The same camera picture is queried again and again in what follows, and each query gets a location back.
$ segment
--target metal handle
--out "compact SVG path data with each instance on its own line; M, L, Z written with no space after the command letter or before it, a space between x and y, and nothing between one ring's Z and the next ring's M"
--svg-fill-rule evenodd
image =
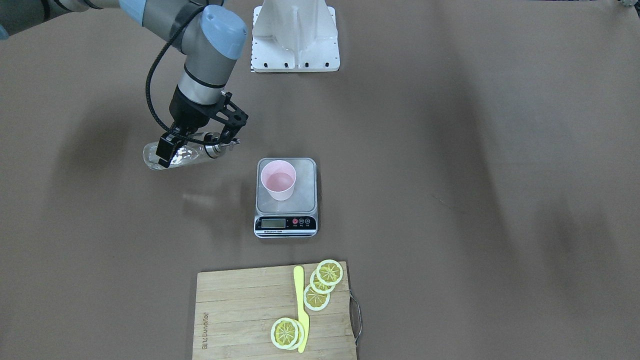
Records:
M358 346L358 340L360 340L360 335L362 335L362 312L360 311L360 303L353 296L351 289L349 289L349 297L356 304L356 308L358 309L358 334L355 336L356 346Z

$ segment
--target cutting board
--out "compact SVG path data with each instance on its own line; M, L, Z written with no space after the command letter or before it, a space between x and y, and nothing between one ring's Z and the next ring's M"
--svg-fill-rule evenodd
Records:
M281 318L298 318L295 265L201 272L198 274L193 360L332 359L357 360L349 315L347 263L342 281L326 308L309 314L304 353L271 343L271 326ZM305 286L317 264L302 265Z

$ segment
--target scale control panel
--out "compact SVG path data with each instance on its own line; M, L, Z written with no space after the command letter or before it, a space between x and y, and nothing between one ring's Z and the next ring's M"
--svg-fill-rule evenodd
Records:
M253 230L261 238L306 237L317 233L317 222L304 215L259 217Z

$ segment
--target pink cup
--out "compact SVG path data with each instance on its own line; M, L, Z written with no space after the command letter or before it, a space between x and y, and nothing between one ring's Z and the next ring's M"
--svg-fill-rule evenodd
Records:
M272 198L287 200L296 184L296 169L284 160L273 160L262 168L260 181Z

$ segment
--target kitchen scale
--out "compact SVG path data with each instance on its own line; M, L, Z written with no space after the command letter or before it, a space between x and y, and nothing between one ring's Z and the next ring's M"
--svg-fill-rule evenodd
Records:
M260 181L268 163L284 160L296 169L293 194L287 200L271 197ZM311 158L264 158L258 161L253 232L259 238L304 238L319 227L316 162Z

